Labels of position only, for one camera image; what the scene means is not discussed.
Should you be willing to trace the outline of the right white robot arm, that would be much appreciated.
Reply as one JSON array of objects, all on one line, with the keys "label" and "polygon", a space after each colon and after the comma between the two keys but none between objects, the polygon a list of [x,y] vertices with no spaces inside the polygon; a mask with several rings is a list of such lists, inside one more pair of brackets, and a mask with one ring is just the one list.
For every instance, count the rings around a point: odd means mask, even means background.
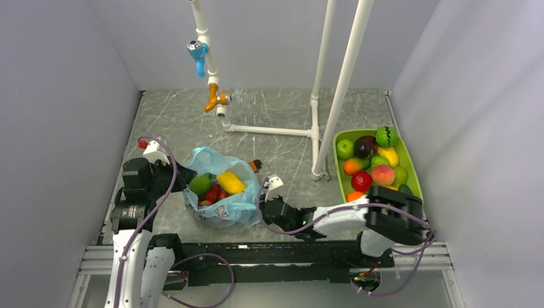
[{"label": "right white robot arm", "polygon": [[329,207],[297,209],[281,196],[262,196],[258,215],[268,230],[314,242],[345,230],[358,230],[353,257],[369,266],[395,244],[416,246],[425,241],[429,224],[423,200],[402,185],[399,190],[371,186],[367,195]]}]

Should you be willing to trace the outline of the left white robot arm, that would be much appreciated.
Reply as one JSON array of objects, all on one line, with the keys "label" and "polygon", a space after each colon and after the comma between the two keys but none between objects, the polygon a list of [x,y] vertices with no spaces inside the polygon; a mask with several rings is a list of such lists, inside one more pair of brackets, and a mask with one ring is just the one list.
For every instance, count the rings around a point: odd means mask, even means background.
[{"label": "left white robot arm", "polygon": [[176,161],[123,164],[110,214],[114,256],[105,307],[157,306],[169,271],[186,254],[178,235],[153,234],[153,222],[166,196],[187,189],[196,175]]}]

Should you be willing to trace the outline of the fake orange fruit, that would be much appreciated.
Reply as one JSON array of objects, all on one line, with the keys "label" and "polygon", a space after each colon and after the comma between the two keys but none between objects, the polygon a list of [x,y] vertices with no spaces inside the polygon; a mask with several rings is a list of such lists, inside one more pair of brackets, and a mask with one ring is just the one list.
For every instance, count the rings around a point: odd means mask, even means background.
[{"label": "fake orange fruit", "polygon": [[366,194],[360,191],[353,191],[346,195],[346,202],[353,202],[356,201],[362,197],[365,197]]}]

